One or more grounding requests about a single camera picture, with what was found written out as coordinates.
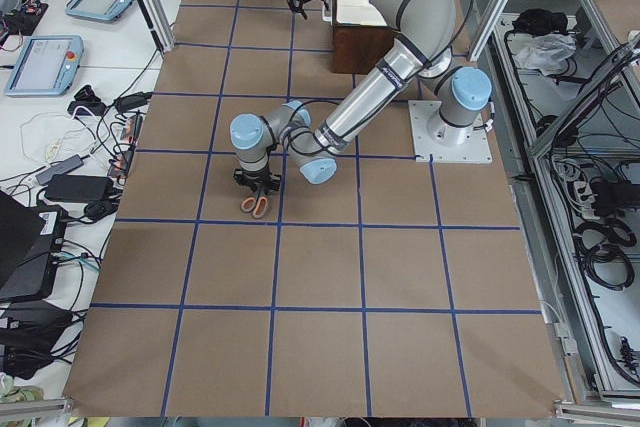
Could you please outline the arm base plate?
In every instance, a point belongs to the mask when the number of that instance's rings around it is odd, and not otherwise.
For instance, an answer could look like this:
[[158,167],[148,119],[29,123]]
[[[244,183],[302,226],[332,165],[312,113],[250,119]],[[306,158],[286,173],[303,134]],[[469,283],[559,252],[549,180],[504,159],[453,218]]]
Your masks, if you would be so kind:
[[417,162],[490,164],[492,155],[481,113],[466,127],[453,127],[440,116],[440,101],[408,102]]

